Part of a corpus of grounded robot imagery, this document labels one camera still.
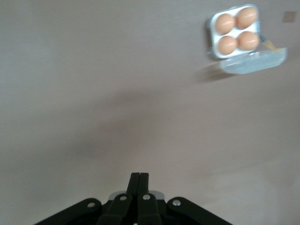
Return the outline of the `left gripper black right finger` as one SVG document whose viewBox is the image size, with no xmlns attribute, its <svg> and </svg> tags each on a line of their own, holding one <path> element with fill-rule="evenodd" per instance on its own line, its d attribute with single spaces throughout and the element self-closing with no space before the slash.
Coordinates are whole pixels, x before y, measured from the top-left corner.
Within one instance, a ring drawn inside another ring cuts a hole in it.
<svg viewBox="0 0 300 225">
<path fill-rule="evenodd" d="M 139 225 L 229 225 L 212 212 L 183 197 L 158 200 L 148 190 L 149 174 L 141 173 L 137 188 Z"/>
</svg>

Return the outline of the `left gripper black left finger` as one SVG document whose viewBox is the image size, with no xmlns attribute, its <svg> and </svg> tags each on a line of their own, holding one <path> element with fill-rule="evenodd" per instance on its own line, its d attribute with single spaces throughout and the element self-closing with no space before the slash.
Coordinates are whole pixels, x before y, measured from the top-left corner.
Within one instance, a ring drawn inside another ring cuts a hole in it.
<svg viewBox="0 0 300 225">
<path fill-rule="evenodd" d="M 140 173 L 132 173 L 125 192 L 113 193 L 102 204 L 98 199 L 82 200 L 38 225 L 136 225 Z"/>
</svg>

